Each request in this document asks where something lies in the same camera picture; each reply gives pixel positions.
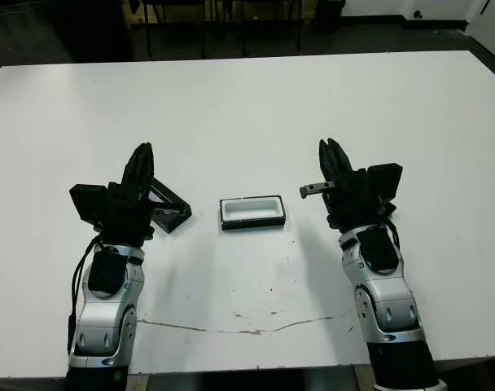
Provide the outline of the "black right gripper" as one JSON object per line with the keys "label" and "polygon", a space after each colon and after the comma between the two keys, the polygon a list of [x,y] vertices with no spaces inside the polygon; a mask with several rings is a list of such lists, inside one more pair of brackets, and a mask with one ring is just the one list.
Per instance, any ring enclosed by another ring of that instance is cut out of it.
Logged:
{"label": "black right gripper", "polygon": [[344,149],[332,138],[319,143],[322,182],[306,184],[300,196],[320,194],[330,228],[347,232],[390,222],[390,168],[353,170]]}

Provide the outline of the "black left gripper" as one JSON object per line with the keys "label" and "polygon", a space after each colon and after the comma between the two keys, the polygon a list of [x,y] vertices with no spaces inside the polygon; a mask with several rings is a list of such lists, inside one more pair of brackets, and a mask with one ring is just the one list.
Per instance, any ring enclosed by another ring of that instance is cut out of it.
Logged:
{"label": "black left gripper", "polygon": [[99,222],[105,244],[144,245],[152,239],[149,193],[153,178],[152,146],[142,143],[126,163],[120,184],[108,183],[103,193]]}

